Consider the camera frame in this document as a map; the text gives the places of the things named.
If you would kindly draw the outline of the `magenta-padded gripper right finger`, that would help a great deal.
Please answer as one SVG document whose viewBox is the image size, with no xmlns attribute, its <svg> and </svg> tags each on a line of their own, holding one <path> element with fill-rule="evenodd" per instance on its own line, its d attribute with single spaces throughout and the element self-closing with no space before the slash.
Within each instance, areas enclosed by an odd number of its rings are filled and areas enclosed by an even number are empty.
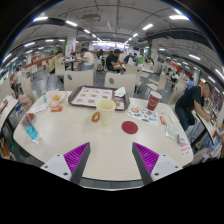
<svg viewBox="0 0 224 224">
<path fill-rule="evenodd" d="M 157 154 L 153 150 L 133 143 L 132 153 L 136 160 L 144 185 L 164 178 L 182 169 L 182 166 L 167 154 Z"/>
</svg>

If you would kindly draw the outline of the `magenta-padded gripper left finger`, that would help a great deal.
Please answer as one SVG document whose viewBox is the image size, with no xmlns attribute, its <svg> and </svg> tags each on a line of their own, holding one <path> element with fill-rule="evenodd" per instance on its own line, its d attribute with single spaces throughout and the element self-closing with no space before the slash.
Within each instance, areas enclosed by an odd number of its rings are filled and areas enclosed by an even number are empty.
<svg viewBox="0 0 224 224">
<path fill-rule="evenodd" d="M 84 143 L 66 154 L 56 154 L 41 168 L 72 183 L 79 184 L 90 154 L 90 143 Z"/>
</svg>

